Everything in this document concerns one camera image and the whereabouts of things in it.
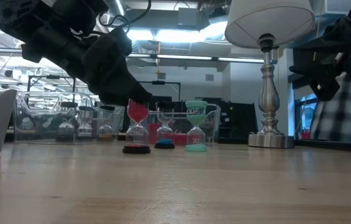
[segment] hourglass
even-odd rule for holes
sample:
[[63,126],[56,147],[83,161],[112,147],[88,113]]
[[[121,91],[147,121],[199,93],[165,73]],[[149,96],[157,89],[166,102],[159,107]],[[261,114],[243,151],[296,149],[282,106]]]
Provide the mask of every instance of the hourglass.
[[63,123],[58,128],[56,141],[73,142],[75,140],[75,127],[72,124],[76,114],[77,103],[62,102],[60,112],[62,114]]
[[93,139],[93,128],[90,123],[93,119],[93,108],[90,106],[79,106],[79,127],[77,129],[77,140]]
[[169,127],[169,122],[174,118],[175,105],[171,102],[157,102],[157,119],[162,126],[157,130],[156,149],[174,149],[174,133]]
[[113,106],[101,106],[100,108],[102,111],[99,112],[99,118],[103,124],[98,131],[98,139],[101,141],[112,141],[113,130],[110,122],[115,108]]
[[187,145],[185,149],[189,152],[205,152],[206,145],[205,133],[199,128],[199,125],[205,121],[207,102],[205,101],[188,101],[187,119],[194,126],[187,134]]
[[151,153],[148,141],[148,132],[141,125],[141,122],[148,117],[147,105],[129,100],[127,115],[135,122],[126,133],[126,145],[123,153],[126,154],[148,154]]

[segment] table surface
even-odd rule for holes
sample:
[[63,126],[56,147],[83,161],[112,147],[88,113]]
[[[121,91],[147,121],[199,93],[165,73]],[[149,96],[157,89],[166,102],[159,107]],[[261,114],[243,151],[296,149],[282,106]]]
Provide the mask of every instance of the table surface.
[[351,152],[6,144],[0,223],[351,223]]

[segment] plaid shirt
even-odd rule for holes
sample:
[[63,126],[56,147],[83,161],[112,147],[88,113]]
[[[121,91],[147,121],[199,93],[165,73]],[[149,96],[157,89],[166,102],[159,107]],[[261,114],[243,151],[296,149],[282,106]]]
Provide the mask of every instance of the plaid shirt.
[[336,78],[340,90],[327,102],[320,101],[311,124],[311,139],[351,142],[351,76]]

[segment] clear plastic bin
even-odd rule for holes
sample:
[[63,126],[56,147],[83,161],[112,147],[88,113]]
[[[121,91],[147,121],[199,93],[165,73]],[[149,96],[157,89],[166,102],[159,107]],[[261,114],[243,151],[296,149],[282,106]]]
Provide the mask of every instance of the clear plastic bin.
[[123,113],[122,106],[95,108],[91,98],[81,93],[18,93],[14,139],[29,144],[113,142]]
[[[218,132],[220,129],[221,108],[218,105],[208,104],[206,108],[205,121],[199,126],[206,134],[206,145],[212,146],[218,142]],[[157,112],[150,111],[147,121],[143,123],[149,133],[149,143],[155,144],[157,141],[157,129],[161,123],[157,120]],[[187,113],[174,113],[174,119],[170,121],[169,127],[174,132],[174,144],[185,146],[187,144],[187,133],[191,130],[192,124],[187,120]]]

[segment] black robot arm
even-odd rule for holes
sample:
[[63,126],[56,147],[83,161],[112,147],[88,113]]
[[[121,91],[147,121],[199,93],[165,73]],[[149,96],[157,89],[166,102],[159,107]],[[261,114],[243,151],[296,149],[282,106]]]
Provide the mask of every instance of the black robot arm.
[[103,0],[0,0],[0,29],[25,42],[22,56],[39,63],[45,57],[108,104],[144,103],[152,95],[128,72],[125,56],[131,40],[122,28],[91,35],[96,17],[108,11]]
[[322,60],[292,66],[290,70],[311,79],[310,87],[318,99],[331,100],[340,88],[335,78],[342,72],[351,75],[351,11],[327,27],[322,37],[297,49],[317,52]]

